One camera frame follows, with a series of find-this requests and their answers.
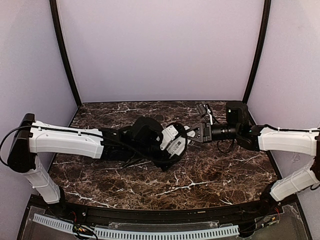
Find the white remote control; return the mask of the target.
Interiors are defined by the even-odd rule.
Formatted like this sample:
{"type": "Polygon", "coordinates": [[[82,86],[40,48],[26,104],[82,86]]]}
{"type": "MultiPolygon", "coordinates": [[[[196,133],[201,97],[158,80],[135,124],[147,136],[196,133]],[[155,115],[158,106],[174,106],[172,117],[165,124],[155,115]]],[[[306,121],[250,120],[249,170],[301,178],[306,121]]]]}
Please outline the white remote control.
{"type": "MultiPolygon", "coordinates": [[[[185,130],[189,130],[190,127],[185,125],[184,126],[185,130]]],[[[192,130],[190,132],[187,133],[187,146],[188,144],[191,142],[189,137],[194,137],[195,136],[195,131],[192,130]]],[[[186,138],[179,136],[177,139],[173,140],[168,147],[166,148],[167,152],[170,155],[169,159],[173,159],[176,156],[180,156],[183,152],[183,150],[185,149],[185,143],[186,143],[186,138]]]]}

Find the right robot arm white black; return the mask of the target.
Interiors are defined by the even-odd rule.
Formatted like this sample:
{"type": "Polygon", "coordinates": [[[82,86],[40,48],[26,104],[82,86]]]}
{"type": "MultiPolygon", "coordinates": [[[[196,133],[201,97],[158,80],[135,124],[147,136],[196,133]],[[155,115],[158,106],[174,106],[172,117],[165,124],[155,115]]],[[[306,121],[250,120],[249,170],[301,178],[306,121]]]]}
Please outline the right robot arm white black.
{"type": "Polygon", "coordinates": [[[310,155],[308,164],[289,176],[270,183],[260,195],[262,207],[270,209],[283,199],[320,183],[320,130],[287,129],[271,125],[251,125],[248,106],[241,101],[225,105],[226,123],[219,124],[207,104],[198,104],[201,117],[210,120],[190,128],[192,141],[209,143],[233,140],[249,151],[285,151],[310,155]]]}

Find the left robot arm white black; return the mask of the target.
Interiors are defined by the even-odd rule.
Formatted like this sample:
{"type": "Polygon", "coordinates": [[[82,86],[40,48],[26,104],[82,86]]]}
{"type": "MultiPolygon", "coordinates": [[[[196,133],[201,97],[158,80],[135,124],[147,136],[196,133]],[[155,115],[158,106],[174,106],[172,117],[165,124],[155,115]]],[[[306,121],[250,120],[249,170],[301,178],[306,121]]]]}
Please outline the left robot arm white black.
{"type": "Polygon", "coordinates": [[[80,129],[46,124],[28,113],[10,135],[13,140],[3,165],[24,175],[59,217],[71,215],[72,210],[66,204],[63,188],[44,169],[39,153],[78,155],[125,164],[141,158],[165,171],[182,158],[188,146],[187,131],[182,124],[173,122],[163,127],[150,117],[139,117],[133,125],[120,129],[80,129]]]}

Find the black front rail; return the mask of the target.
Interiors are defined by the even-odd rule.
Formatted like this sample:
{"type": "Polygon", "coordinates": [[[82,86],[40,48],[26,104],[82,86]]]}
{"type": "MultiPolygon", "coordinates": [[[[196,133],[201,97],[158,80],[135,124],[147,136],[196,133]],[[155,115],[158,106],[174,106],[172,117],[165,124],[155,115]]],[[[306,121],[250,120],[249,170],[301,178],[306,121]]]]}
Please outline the black front rail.
{"type": "Polygon", "coordinates": [[[223,207],[191,210],[129,210],[95,207],[76,203],[49,204],[48,210],[59,218],[82,224],[107,225],[112,222],[128,224],[187,224],[207,221],[252,223],[256,218],[271,214],[259,201],[223,207]]]}

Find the right black frame post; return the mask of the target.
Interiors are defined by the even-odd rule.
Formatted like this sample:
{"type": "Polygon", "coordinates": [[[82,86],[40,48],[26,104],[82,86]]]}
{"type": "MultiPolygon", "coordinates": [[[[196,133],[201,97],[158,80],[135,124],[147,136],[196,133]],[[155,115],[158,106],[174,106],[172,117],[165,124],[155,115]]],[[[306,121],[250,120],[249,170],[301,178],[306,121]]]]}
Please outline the right black frame post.
{"type": "Polygon", "coordinates": [[[261,55],[263,52],[265,37],[266,37],[266,33],[267,33],[267,28],[268,28],[271,5],[272,5],[271,0],[265,0],[263,2],[263,11],[262,11],[262,16],[261,16],[261,23],[260,23],[260,28],[259,28],[256,49],[255,49],[255,53],[254,53],[247,85],[246,85],[244,95],[242,98],[242,102],[245,104],[247,104],[250,99],[250,95],[251,95],[251,92],[253,89],[253,85],[254,85],[254,82],[256,79],[257,72],[258,72],[258,67],[259,67],[261,55]]]}

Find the black frame post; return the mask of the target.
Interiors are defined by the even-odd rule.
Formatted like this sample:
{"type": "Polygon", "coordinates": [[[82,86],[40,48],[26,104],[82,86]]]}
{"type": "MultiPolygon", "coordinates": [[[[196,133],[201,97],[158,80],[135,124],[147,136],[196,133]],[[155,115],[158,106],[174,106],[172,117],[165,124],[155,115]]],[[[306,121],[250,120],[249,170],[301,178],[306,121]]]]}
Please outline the black frame post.
{"type": "Polygon", "coordinates": [[[63,36],[61,19],[60,19],[59,10],[58,10],[58,1],[49,0],[49,5],[50,5],[50,12],[51,12],[54,31],[55,31],[56,41],[58,44],[60,57],[61,57],[64,71],[67,77],[67,81],[68,81],[73,99],[75,101],[75,104],[77,108],[80,108],[82,106],[82,101],[81,101],[81,97],[80,97],[80,94],[76,85],[76,81],[73,75],[69,56],[67,53],[66,43],[63,36]]]}
{"type": "Polygon", "coordinates": [[[263,11],[262,11],[262,16],[261,16],[261,23],[260,23],[260,28],[259,28],[256,49],[255,49],[255,53],[254,53],[247,85],[246,85],[244,95],[242,98],[242,102],[245,104],[247,104],[250,99],[250,95],[251,95],[251,92],[253,89],[253,85],[254,85],[254,82],[256,79],[257,72],[258,72],[258,67],[259,67],[261,55],[263,52],[265,37],[266,37],[266,33],[267,33],[267,28],[268,28],[271,5],[272,5],[271,0],[265,0],[263,2],[263,11]]]}

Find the left black frame post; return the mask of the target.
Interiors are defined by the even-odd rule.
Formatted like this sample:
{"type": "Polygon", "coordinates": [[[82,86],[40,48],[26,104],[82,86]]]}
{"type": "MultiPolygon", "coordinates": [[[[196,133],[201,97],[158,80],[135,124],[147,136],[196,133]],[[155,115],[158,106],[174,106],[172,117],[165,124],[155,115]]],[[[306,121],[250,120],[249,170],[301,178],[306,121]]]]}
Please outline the left black frame post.
{"type": "Polygon", "coordinates": [[[73,75],[69,56],[67,53],[66,43],[63,36],[61,19],[60,19],[59,10],[58,10],[58,1],[49,0],[49,5],[50,5],[50,12],[51,12],[54,31],[55,31],[56,41],[58,44],[60,57],[61,57],[64,71],[67,77],[67,81],[68,81],[73,99],[75,101],[75,104],[77,108],[80,108],[82,106],[82,101],[81,101],[81,97],[80,97],[80,94],[76,85],[76,81],[73,75]]]}

